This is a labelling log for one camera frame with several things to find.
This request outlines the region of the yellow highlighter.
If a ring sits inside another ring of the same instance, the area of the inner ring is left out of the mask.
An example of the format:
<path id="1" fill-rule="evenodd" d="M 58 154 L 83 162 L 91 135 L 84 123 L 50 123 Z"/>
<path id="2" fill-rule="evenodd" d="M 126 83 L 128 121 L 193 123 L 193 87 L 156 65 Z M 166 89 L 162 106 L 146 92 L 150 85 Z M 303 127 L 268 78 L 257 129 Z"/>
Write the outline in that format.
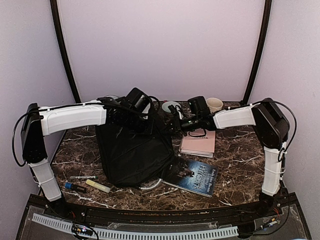
<path id="1" fill-rule="evenodd" d="M 91 187 L 93 187 L 93 188 L 95 188 L 95 189 L 98 189 L 98 190 L 100 190 L 100 191 L 102 191 L 102 192 L 105 192 L 105 193 L 109 193 L 109 192 L 111 191 L 111 189 L 110 189 L 109 187 L 104 186 L 104 185 L 102 185 L 102 184 L 100 184 L 100 183 L 97 183 L 97 182 L 95 182 L 95 181 L 93 181 L 93 180 L 90 180 L 90 179 L 87 179 L 87 180 L 85 181 L 85 183 L 86 183 L 87 185 L 89 185 L 89 186 L 91 186 Z"/>

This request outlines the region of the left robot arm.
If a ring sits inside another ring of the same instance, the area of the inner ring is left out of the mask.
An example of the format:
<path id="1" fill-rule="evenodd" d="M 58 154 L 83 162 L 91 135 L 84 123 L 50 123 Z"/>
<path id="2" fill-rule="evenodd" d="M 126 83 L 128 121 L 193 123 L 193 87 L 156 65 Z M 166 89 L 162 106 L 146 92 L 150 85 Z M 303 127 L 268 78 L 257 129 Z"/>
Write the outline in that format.
<path id="1" fill-rule="evenodd" d="M 32 103 L 18 119 L 23 122 L 20 132 L 23 163 L 18 166 L 29 165 L 45 198 L 51 202 L 51 210 L 58 217 L 67 218 L 71 208 L 62 200 L 63 194 L 48 161 L 44 137 L 69 129 L 105 124 L 116 124 L 142 133 L 147 127 L 146 119 L 151 114 L 152 103 L 147 96 L 137 100 L 101 97 L 54 107 L 39 107 Z"/>

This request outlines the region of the clear green-capped pen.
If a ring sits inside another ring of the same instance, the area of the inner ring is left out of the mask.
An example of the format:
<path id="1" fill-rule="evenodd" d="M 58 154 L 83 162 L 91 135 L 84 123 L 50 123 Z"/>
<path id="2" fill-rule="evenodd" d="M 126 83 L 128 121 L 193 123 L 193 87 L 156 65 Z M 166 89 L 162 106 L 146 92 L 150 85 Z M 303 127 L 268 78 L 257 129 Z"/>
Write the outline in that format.
<path id="1" fill-rule="evenodd" d="M 80 179 L 83 179 L 83 180 L 95 180 L 95 179 L 98 179 L 98 176 L 96 175 L 92 175 L 92 176 L 70 176 L 69 177 L 71 180 L 80 180 Z"/>

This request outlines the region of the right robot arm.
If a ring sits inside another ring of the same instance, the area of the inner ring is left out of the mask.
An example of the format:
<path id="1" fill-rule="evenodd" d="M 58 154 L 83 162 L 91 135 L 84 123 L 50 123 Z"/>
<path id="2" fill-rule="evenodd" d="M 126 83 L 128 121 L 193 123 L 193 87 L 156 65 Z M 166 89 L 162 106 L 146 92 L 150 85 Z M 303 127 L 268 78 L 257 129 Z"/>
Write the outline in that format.
<path id="1" fill-rule="evenodd" d="M 266 197 L 255 205 L 255 213 L 266 217 L 275 208 L 271 199 L 281 189 L 286 169 L 286 154 L 293 137 L 289 136 L 290 123 L 280 110 L 280 102 L 265 98 L 244 106 L 229 107 L 211 113 L 205 99 L 197 96 L 188 100 L 193 114 L 186 118 L 176 104 L 165 102 L 162 109 L 173 114 L 169 122 L 169 132 L 203 129 L 216 131 L 239 126 L 253 126 L 255 134 L 264 150 L 264 179 L 261 197 Z"/>

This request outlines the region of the black student bag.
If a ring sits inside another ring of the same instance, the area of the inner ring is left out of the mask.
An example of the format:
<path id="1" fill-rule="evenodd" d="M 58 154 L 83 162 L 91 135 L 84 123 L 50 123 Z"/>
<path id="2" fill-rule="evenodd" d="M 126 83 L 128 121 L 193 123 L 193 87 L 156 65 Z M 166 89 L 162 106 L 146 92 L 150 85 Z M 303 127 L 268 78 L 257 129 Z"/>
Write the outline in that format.
<path id="1" fill-rule="evenodd" d="M 152 178 L 161 178 L 173 161 L 172 138 L 165 132 L 158 110 L 152 101 L 151 134 L 134 133 L 116 124 L 95 127 L 103 172 L 117 188 L 138 187 Z"/>

